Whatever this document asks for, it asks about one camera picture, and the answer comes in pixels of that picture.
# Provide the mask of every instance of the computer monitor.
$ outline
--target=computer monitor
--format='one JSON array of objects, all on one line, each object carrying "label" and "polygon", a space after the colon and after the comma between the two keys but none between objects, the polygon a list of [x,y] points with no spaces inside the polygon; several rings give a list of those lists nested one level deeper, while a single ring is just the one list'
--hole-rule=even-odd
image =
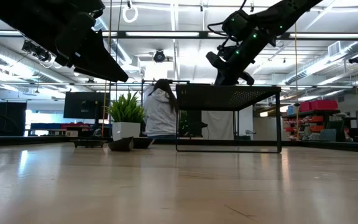
[{"label": "computer monitor", "polygon": [[[109,106],[110,93],[106,93]],[[66,93],[64,118],[103,119],[104,93]]]}]

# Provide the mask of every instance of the white hoodie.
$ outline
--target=white hoodie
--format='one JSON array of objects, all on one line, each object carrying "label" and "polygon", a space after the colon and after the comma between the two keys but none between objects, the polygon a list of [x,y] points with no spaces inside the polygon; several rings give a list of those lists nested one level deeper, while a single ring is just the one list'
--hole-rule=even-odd
[{"label": "white hoodie", "polygon": [[147,97],[144,105],[147,136],[169,135],[176,133],[177,113],[171,110],[169,95],[161,89]]}]

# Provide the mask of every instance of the long dark hair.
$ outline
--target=long dark hair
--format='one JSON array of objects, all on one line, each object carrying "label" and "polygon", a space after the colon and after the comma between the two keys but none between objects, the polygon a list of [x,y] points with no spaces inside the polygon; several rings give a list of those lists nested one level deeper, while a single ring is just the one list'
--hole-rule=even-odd
[{"label": "long dark hair", "polygon": [[178,110],[179,110],[178,101],[175,98],[175,95],[172,93],[171,87],[169,85],[169,81],[167,79],[158,80],[154,85],[153,92],[150,93],[149,96],[151,94],[153,94],[155,90],[158,90],[158,89],[164,91],[165,93],[168,93],[167,99],[169,100],[169,105],[171,106],[171,111],[173,111],[175,109],[175,111],[178,112]]}]

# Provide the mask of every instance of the person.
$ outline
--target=person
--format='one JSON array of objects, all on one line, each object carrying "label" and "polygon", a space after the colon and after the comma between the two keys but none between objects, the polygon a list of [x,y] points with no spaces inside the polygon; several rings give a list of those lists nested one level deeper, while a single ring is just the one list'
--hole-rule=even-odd
[{"label": "person", "polygon": [[167,79],[158,80],[145,105],[145,134],[150,139],[175,139],[178,102]]}]

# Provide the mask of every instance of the black metal table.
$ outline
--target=black metal table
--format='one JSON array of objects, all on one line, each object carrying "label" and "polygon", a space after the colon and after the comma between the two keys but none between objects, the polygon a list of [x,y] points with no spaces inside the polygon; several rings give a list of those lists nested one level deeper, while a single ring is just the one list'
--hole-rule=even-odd
[{"label": "black metal table", "polygon": [[[213,86],[213,85],[177,85],[176,86],[179,110],[201,111],[233,111],[239,114],[240,110],[252,106],[271,96],[276,101],[277,151],[258,153],[281,153],[281,113],[280,113],[280,87],[264,86]],[[176,150],[178,152],[255,152],[255,151],[190,151],[178,150],[178,115]]]}]

